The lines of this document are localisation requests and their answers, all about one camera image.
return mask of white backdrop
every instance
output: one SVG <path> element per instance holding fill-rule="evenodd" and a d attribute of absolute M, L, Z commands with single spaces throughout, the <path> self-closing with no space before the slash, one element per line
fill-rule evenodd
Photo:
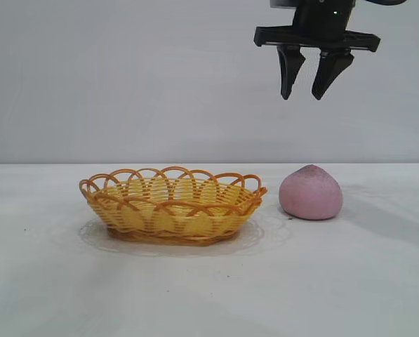
<path fill-rule="evenodd" d="M 318 102 L 279 95 L 268 0 L 0 0 L 0 163 L 419 161 L 419 0 L 358 1 L 383 41 Z"/>

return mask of wicker basket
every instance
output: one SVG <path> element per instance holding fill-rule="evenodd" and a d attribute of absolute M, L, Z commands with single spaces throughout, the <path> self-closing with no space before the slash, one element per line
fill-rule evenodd
<path fill-rule="evenodd" d="M 232 182 L 221 182 L 227 179 Z M 246 188 L 248 180 L 256 180 L 254 192 Z M 110 236 L 126 241 L 191 245 L 233 237 L 267 192 L 255 175 L 213 176 L 178 166 L 97 174 L 82 180 L 79 187 L 107 224 Z"/>

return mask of pink bun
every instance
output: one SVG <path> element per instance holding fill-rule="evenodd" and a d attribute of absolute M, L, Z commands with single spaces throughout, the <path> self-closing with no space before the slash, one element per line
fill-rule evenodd
<path fill-rule="evenodd" d="M 279 203 L 292 216 L 325 220 L 338 215 L 343 196 L 333 177 L 318 166 L 308 165 L 284 179 L 279 188 Z"/>

